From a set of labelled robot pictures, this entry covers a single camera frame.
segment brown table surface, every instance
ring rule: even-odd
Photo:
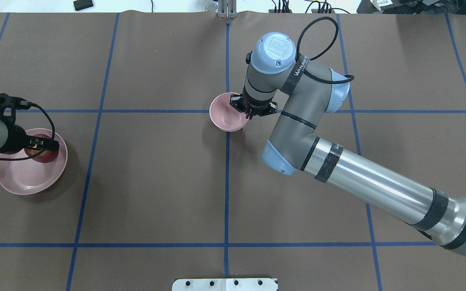
[[[280,290],[466,290],[466,257],[305,173],[260,159],[277,115],[226,134],[215,96],[246,53],[316,15],[0,14],[0,93],[50,112],[65,173],[29,196],[0,186],[0,291],[170,290],[176,278],[278,278]],[[466,16],[341,15],[317,61],[355,75],[316,133],[466,196]],[[309,30],[315,55],[333,35]],[[278,93],[280,108],[286,101]],[[18,112],[25,129],[48,127]]]

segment pink bowl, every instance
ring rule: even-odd
[[[213,124],[223,131],[238,131],[242,129],[248,120],[246,114],[238,112],[229,105],[231,94],[227,92],[217,96],[210,105],[210,118]]]
[[[29,129],[27,135],[45,134],[51,136],[50,129]],[[55,140],[59,142],[59,156],[53,162],[43,164],[34,160],[0,160],[0,184],[8,192],[17,195],[29,195],[41,192],[55,181],[64,172],[68,161],[66,142],[55,133]],[[0,157],[21,158],[28,157],[24,150],[13,155],[0,154]]]

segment black cable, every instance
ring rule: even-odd
[[[40,107],[39,105],[37,105],[37,104],[35,104],[35,103],[31,103],[30,106],[38,108],[38,109],[42,112],[42,114],[44,114],[44,116],[46,116],[46,118],[48,119],[48,121],[49,121],[50,124],[51,124],[51,138],[50,138],[50,140],[54,140],[54,138],[55,138],[55,125],[53,125],[53,121],[51,121],[50,116],[48,116],[48,114],[46,113],[46,111],[45,111],[42,107]],[[31,156],[28,156],[28,157],[21,157],[21,158],[5,158],[5,157],[0,157],[0,160],[7,160],[7,161],[29,160],[29,159],[34,158],[34,157],[37,157],[37,156],[41,155],[42,153],[44,153],[45,151],[47,151],[47,150],[50,148],[50,146],[51,146],[52,143],[53,143],[53,142],[50,142],[44,149],[42,149],[42,150],[40,150],[38,153],[36,153],[36,154],[34,154],[34,155],[31,155]]]
[[[316,57],[311,57],[310,60],[311,61],[314,61],[315,59],[317,59],[318,57],[321,57],[322,55],[324,55],[332,46],[333,44],[335,43],[335,40],[337,39],[337,35],[339,33],[339,26],[337,25],[337,22],[335,22],[335,20],[333,20],[333,18],[331,17],[328,17],[328,16],[324,16],[324,17],[320,17],[318,19],[315,19],[314,21],[312,21],[311,23],[309,23],[307,26],[305,26],[305,28],[303,29],[303,31],[301,32],[299,38],[298,38],[298,42],[296,43],[296,61],[299,60],[299,57],[300,57],[300,53],[299,53],[299,48],[300,48],[300,45],[301,45],[301,40],[303,39],[303,36],[305,35],[305,32],[307,32],[307,30],[309,30],[309,28],[311,26],[313,26],[314,24],[316,24],[317,22],[320,22],[321,20],[329,20],[329,22],[332,22],[335,26],[335,35],[333,37],[333,40],[332,42],[327,46],[327,48],[325,48],[324,51],[322,51],[319,55],[317,55]],[[309,71],[305,70],[303,72],[305,75],[307,75],[308,77],[310,77],[311,79],[313,80],[316,80],[318,82],[321,82],[321,83],[325,83],[325,84],[344,84],[344,83],[348,83],[348,82],[351,82],[353,81],[354,79],[354,76],[351,75],[351,74],[346,74],[344,75],[344,77],[346,77],[347,79],[346,80],[343,80],[343,81],[329,81],[329,80],[325,80],[325,79],[322,79],[318,76],[315,76],[313,74],[311,74]]]
[[[309,11],[310,6],[312,6],[312,4],[314,4],[314,3],[318,4],[318,9],[319,9],[319,7],[321,6],[320,2],[319,1],[312,1],[312,2],[310,2],[309,7],[307,7],[307,9],[305,10],[305,13],[307,13]]]
[[[328,3],[325,1],[325,2],[323,3],[323,6],[321,7],[321,9],[318,11],[318,13],[325,13],[325,12],[326,12],[326,9],[325,9],[325,8],[327,8],[327,4],[328,4]]]
[[[346,12],[348,14],[351,14],[351,13],[349,13],[348,11],[346,11],[346,10],[344,10],[342,8],[330,8],[330,9],[327,9],[327,10],[330,11],[329,13],[332,13],[332,10],[338,10],[338,11],[344,11],[344,12]]]
[[[310,6],[312,6],[312,4],[314,4],[314,3],[317,3],[317,4],[318,4],[318,12],[319,12],[319,10],[321,9],[321,4],[323,4],[323,3],[326,3],[326,8],[327,8],[327,10],[330,9],[330,7],[332,7],[332,6],[330,5],[330,3],[328,3],[328,2],[309,1],[309,0],[305,0],[305,1],[310,2],[309,7],[307,7],[307,9],[305,10],[305,13],[307,13],[307,12],[309,11]]]

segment blue joint cap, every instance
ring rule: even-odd
[[[269,168],[285,175],[292,175],[296,171],[296,168],[285,160],[280,152],[272,145],[270,140],[267,140],[264,152],[262,153],[262,160]]]
[[[342,74],[330,69],[332,72],[332,81],[343,81],[348,79],[344,77]],[[344,84],[333,84],[332,90],[330,93],[330,101],[328,102],[328,107],[325,112],[335,112],[339,110],[339,107],[343,104],[344,100],[346,100],[346,96],[348,96],[348,91],[350,90],[350,83]]]
[[[251,65],[262,74],[278,74],[296,61],[296,46],[287,35],[270,32],[263,35],[251,55]]]

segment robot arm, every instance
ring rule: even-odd
[[[296,60],[294,43],[282,33],[264,35],[246,60],[244,90],[230,102],[246,118],[276,113],[276,90],[289,95],[264,148],[265,164],[286,175],[309,173],[466,256],[466,198],[448,197],[314,135],[323,112],[337,111],[346,98],[346,76],[300,55]]]
[[[30,109],[30,107],[39,108],[48,118],[52,126],[52,138],[42,138],[28,136],[22,127],[15,124],[15,111],[21,109]],[[11,114],[5,115],[5,109],[10,109]],[[24,100],[23,98],[0,94],[0,153],[15,154],[22,149],[35,150],[37,153],[24,158],[1,158],[0,160],[28,160],[41,155],[44,151],[58,151],[59,142],[53,140],[55,136],[55,126],[46,111],[39,105]]]

